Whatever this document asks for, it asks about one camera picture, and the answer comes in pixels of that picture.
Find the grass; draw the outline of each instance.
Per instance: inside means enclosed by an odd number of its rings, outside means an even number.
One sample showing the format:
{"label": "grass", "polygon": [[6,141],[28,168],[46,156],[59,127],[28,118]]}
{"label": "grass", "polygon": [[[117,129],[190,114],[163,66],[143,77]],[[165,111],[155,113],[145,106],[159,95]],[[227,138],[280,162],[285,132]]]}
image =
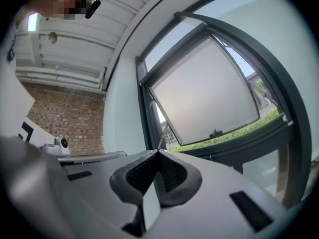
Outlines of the grass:
{"label": "grass", "polygon": [[186,145],[186,146],[169,147],[167,149],[172,150],[172,151],[176,151],[176,152],[181,152],[181,151],[186,151],[186,150],[191,150],[191,149],[199,149],[199,148],[219,144],[219,143],[222,143],[225,141],[229,141],[231,139],[240,137],[244,134],[250,133],[251,131],[254,131],[254,130],[260,128],[261,126],[272,121],[278,115],[279,114],[278,114],[277,108],[274,108],[271,111],[267,112],[265,114],[265,116],[263,118],[261,118],[260,120],[254,122],[246,127],[243,127],[237,131],[231,132],[229,134],[226,134],[226,135],[223,135],[223,136],[211,139],[211,140],[207,140],[207,141],[203,141],[203,142],[199,142],[199,143],[194,143],[194,144],[190,144],[190,145]]}

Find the red brick wall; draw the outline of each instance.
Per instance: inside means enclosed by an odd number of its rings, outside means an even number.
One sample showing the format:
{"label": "red brick wall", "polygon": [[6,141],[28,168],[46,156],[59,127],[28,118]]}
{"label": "red brick wall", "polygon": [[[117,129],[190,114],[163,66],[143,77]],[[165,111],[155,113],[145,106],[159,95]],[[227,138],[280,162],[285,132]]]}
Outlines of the red brick wall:
{"label": "red brick wall", "polygon": [[35,99],[28,119],[69,142],[72,155],[104,153],[104,95],[42,84],[23,84]]}

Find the white ceiling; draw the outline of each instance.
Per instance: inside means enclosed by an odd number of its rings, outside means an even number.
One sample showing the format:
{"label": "white ceiling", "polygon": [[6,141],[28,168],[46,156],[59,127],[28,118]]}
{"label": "white ceiling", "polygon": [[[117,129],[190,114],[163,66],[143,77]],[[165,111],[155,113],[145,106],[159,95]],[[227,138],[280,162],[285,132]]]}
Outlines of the white ceiling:
{"label": "white ceiling", "polygon": [[[16,38],[16,75],[26,82],[101,91],[110,61],[113,67],[123,46],[121,37],[149,1],[101,0],[90,19],[40,17],[36,32],[27,31],[25,19]],[[47,36],[52,31],[58,35],[53,45]]]}

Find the white camera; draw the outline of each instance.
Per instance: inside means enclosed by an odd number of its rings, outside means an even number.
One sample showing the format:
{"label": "white camera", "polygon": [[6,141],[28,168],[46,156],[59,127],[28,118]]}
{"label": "white camera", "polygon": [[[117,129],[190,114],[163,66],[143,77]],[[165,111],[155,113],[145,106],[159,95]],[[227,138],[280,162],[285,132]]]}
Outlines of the white camera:
{"label": "white camera", "polygon": [[54,156],[70,156],[68,141],[61,137],[55,138],[54,144],[45,144],[41,150]]}

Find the handrail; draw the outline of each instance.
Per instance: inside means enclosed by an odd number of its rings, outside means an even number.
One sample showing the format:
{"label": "handrail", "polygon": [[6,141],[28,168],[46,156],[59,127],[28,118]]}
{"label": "handrail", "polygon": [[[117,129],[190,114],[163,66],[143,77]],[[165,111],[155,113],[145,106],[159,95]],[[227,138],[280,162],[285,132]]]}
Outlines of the handrail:
{"label": "handrail", "polygon": [[57,158],[60,163],[81,164],[81,163],[111,160],[111,159],[125,157],[125,156],[127,156],[127,154],[124,151],[115,151],[115,152],[108,152],[108,153],[104,153],[100,155],[66,156],[66,157],[57,157]]}

